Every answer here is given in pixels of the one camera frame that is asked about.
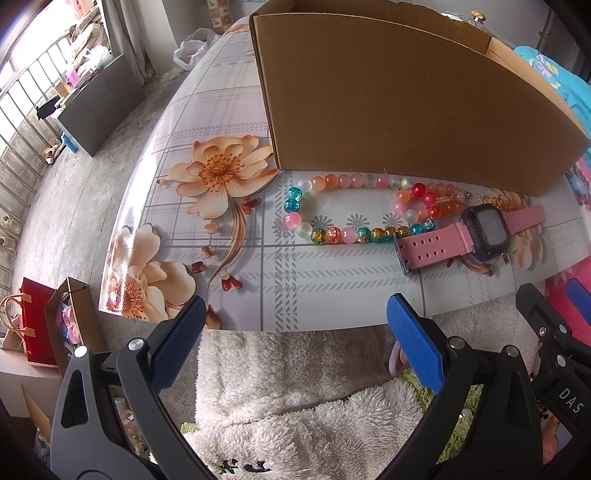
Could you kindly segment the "brown cardboard box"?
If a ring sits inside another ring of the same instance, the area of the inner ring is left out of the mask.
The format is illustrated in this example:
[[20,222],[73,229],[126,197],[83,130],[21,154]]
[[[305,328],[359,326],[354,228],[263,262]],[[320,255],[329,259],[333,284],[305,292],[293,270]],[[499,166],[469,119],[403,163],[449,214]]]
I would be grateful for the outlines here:
[[270,1],[250,16],[283,170],[396,173],[540,196],[590,139],[503,41],[393,1]]

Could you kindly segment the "mushroom figurine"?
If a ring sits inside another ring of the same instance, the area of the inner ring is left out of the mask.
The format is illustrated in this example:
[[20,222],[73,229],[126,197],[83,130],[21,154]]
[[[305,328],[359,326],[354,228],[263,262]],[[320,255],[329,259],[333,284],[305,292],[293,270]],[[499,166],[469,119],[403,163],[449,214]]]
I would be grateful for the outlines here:
[[473,17],[473,20],[475,22],[484,24],[486,21],[486,15],[484,13],[482,13],[481,11],[478,10],[472,10],[471,11],[471,15]]

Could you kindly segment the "grey cabinet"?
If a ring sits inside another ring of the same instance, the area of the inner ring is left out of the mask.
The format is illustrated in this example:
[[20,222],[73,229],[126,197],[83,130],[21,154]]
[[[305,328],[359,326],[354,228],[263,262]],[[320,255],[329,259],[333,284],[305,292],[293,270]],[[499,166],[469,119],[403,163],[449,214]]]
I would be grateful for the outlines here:
[[119,55],[77,90],[54,119],[77,147],[93,157],[144,99],[127,60]]

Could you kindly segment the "brown paper bag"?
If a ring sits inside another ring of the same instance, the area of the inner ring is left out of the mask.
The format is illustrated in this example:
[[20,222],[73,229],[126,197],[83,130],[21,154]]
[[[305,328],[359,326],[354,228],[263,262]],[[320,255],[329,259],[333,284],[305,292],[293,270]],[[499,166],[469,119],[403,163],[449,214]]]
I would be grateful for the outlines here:
[[61,375],[77,347],[86,346],[92,352],[106,350],[86,283],[67,277],[50,297],[44,315]]

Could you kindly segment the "white plastic bag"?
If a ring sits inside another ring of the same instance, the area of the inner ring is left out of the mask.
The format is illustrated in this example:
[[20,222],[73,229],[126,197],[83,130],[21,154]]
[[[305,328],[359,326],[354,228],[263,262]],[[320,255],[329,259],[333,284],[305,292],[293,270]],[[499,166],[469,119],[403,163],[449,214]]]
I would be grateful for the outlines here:
[[173,63],[183,71],[191,71],[218,39],[219,35],[213,30],[195,30],[173,52]]

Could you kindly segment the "floral bed sheet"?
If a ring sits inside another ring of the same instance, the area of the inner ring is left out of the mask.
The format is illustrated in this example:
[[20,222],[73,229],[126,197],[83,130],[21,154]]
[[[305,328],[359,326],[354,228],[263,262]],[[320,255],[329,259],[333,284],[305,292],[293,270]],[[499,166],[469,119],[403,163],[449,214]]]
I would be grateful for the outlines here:
[[192,295],[211,327],[331,330],[381,324],[403,294],[433,316],[542,283],[590,254],[567,180],[538,202],[546,221],[486,263],[447,260],[405,274],[393,237],[447,225],[384,172],[276,169],[246,19],[204,54],[167,106],[127,185],[98,305],[157,322]]

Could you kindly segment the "pink fleece blanket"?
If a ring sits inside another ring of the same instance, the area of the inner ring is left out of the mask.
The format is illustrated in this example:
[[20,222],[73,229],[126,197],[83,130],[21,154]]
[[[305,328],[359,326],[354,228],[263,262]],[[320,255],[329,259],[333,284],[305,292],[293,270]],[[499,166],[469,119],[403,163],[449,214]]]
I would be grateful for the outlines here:
[[[584,159],[577,161],[567,173],[567,179],[583,213],[587,233],[590,233],[590,169]],[[566,296],[566,284],[578,279],[590,292],[590,256],[545,281],[546,299],[562,316],[574,338],[590,345],[590,313],[580,313]]]

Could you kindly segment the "pink strap smart watch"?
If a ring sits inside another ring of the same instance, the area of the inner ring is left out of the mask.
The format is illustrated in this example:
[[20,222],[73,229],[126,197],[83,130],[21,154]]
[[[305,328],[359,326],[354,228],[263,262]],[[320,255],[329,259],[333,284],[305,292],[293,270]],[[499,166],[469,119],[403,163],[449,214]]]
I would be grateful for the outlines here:
[[504,254],[516,234],[545,221],[541,205],[503,212],[481,204],[466,208],[456,223],[397,239],[394,246],[405,274],[466,255],[487,262]]

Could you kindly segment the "white fluffy robe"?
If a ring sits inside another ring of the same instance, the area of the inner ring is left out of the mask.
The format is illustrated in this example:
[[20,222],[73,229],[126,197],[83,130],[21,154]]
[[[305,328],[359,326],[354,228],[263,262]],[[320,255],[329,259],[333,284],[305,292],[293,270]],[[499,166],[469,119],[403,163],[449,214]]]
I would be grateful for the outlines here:
[[386,324],[208,330],[183,436],[219,479],[374,479],[432,401]]

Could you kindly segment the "blue pillow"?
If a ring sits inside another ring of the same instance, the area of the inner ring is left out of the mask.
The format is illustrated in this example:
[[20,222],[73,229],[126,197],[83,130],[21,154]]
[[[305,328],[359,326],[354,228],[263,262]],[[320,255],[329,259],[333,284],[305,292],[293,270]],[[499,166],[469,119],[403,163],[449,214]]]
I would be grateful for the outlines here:
[[532,47],[518,46],[514,52],[558,92],[590,134],[590,85]]

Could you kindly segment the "red gift bag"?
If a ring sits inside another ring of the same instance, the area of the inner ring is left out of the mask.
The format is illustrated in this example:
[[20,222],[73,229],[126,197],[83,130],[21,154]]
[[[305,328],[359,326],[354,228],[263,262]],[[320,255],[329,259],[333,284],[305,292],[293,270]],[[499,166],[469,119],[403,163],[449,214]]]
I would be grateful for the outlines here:
[[26,277],[20,287],[23,326],[34,336],[24,335],[25,353],[30,363],[56,366],[44,309],[55,290]]

